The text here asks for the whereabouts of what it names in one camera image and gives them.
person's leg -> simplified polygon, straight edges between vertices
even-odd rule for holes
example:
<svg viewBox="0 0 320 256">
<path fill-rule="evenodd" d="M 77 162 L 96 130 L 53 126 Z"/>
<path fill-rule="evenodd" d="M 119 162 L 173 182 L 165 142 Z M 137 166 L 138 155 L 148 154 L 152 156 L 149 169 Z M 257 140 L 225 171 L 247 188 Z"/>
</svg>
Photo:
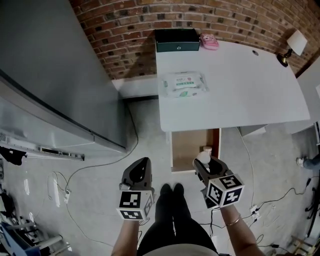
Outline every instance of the person's leg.
<svg viewBox="0 0 320 256">
<path fill-rule="evenodd" d="M 303 167 L 311 170 L 320 170 L 320 154 L 317 154 L 313 159 L 305 159 Z"/>
<path fill-rule="evenodd" d="M 163 185 L 155 206 L 155 222 L 145 233 L 137 256 L 143 256 L 155 249 L 175 244 L 172 194 L 171 187 L 168 184 Z"/>
<path fill-rule="evenodd" d="M 209 248 L 217 252 L 208 233 L 191 218 L 184 187 L 178 183 L 173 191 L 173 220 L 177 244 L 192 244 Z"/>
</svg>

shoe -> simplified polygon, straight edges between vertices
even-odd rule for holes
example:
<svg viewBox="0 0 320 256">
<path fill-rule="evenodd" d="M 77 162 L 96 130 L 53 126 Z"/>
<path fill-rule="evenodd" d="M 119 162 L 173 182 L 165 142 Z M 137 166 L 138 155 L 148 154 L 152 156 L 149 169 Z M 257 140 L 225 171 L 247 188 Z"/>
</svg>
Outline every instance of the shoe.
<svg viewBox="0 0 320 256">
<path fill-rule="evenodd" d="M 172 192 L 172 189 L 168 183 L 164 184 L 160 189 L 160 195 L 169 194 Z"/>
<path fill-rule="evenodd" d="M 302 168 L 304 167 L 304 161 L 305 161 L 304 158 L 299 158 L 299 157 L 297 157 L 297 159 L 295 160 L 296 164 Z"/>
<path fill-rule="evenodd" d="M 185 193 L 184 186 L 182 186 L 181 183 L 175 184 L 174 189 L 173 189 L 173 192 L 174 192 L 175 194 L 179 194 L 179 195 L 183 196 L 184 193 Z"/>
</svg>

bracelet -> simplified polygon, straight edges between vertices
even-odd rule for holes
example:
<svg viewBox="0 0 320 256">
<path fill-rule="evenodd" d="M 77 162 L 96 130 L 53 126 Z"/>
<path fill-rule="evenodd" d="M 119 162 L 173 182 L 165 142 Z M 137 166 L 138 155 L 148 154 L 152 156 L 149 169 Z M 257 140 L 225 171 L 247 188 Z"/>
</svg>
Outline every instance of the bracelet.
<svg viewBox="0 0 320 256">
<path fill-rule="evenodd" d="M 231 222 L 230 224 L 225 224 L 226 226 L 232 226 L 234 224 L 236 224 L 241 218 L 241 214 L 239 214 L 239 217 L 234 221 L 234 222 Z"/>
</svg>

pink container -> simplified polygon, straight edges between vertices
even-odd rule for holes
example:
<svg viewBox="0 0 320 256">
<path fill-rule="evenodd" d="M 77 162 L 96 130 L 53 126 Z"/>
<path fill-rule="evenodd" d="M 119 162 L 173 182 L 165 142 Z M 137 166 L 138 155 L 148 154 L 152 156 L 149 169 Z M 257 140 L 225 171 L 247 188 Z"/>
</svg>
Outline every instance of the pink container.
<svg viewBox="0 0 320 256">
<path fill-rule="evenodd" d="M 213 34 L 201 34 L 200 40 L 204 48 L 208 50 L 217 50 L 219 43 Z"/>
</svg>

open drawer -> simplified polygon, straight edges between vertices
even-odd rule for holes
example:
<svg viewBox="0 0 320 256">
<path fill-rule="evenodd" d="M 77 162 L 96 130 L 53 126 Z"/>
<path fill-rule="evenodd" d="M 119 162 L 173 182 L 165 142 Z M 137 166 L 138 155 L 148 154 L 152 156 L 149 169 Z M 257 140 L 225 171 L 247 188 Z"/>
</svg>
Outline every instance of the open drawer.
<svg viewBox="0 0 320 256">
<path fill-rule="evenodd" d="M 194 172 L 193 160 L 204 146 L 220 158 L 221 129 L 174 131 L 169 133 L 172 173 Z"/>
</svg>

